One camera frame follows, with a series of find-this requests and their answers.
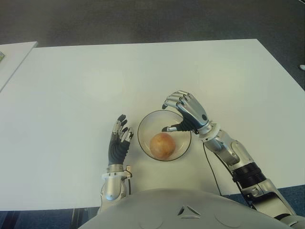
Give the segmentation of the right robot hand black silver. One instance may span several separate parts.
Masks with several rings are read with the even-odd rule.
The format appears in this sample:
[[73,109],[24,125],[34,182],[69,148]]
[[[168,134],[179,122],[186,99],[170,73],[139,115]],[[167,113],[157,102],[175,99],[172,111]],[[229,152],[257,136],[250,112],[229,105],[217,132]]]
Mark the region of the right robot hand black silver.
[[207,113],[191,93],[181,90],[172,93],[165,99],[162,109],[168,106],[179,111],[183,120],[164,127],[163,132],[193,131],[195,134],[205,135],[212,130]]

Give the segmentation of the left robot hand black silver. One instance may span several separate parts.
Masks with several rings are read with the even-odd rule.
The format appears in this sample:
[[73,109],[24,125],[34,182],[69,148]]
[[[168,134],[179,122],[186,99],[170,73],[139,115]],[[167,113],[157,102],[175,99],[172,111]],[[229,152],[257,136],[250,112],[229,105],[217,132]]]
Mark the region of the left robot hand black silver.
[[126,127],[126,115],[122,114],[115,121],[109,148],[108,148],[108,165],[123,165],[124,160],[130,148],[134,131],[131,127]]

